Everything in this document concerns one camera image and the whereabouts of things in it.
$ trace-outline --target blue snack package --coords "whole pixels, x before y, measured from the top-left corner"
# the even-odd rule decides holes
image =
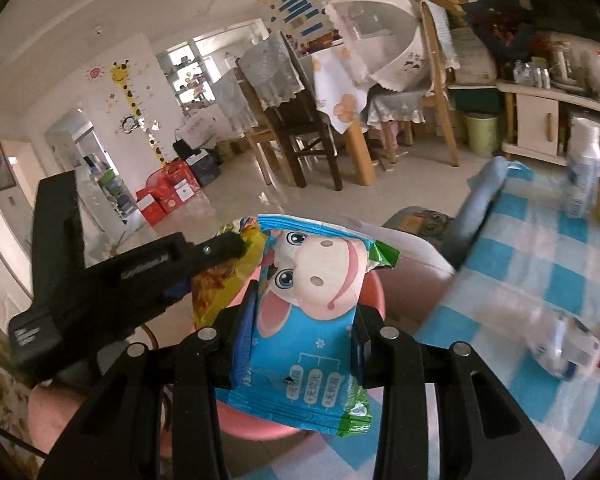
[[[250,363],[218,399],[302,430],[365,432],[371,416],[350,373],[350,337],[365,273],[386,263],[382,250],[322,222],[260,215],[258,224],[267,240]]]

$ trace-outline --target yellow snack bag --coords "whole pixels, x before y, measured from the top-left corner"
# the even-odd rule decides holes
[[[210,326],[218,312],[228,307],[262,261],[267,236],[256,218],[241,218],[222,227],[218,234],[238,233],[245,243],[241,258],[229,260],[194,276],[191,283],[193,323],[197,330]]]

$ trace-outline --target water bottle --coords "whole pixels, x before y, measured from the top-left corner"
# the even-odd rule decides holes
[[[584,218],[593,205],[600,178],[600,123],[571,116],[567,178],[562,188],[562,210],[571,218]]]
[[[565,381],[590,376],[600,361],[600,340],[577,317],[505,283],[476,321],[525,345],[544,370]]]

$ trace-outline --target cartoon cow face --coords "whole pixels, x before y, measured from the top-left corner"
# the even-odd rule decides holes
[[[364,242],[276,230],[277,241],[262,260],[269,280],[257,326],[271,337],[285,325],[292,306],[307,316],[330,320],[358,302],[366,271]]]

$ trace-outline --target giraffe wall sticker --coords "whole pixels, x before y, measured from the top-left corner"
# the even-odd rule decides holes
[[[123,130],[130,133],[133,129],[135,129],[133,126],[140,123],[140,119],[142,118],[142,111],[140,110],[140,105],[142,103],[139,102],[138,95],[134,95],[133,91],[130,88],[132,85],[129,82],[128,64],[128,59],[124,63],[120,64],[115,62],[110,72],[113,82],[122,86],[122,89],[125,93],[125,98],[129,103],[129,106],[131,106],[132,116],[127,117],[123,120]],[[146,130],[146,134],[149,139],[151,149],[154,151],[154,155],[160,161],[161,165],[166,165],[167,161],[165,160],[164,155],[162,154],[162,150],[160,149],[160,146],[158,146],[158,142],[155,140],[153,134],[151,134],[149,130]]]

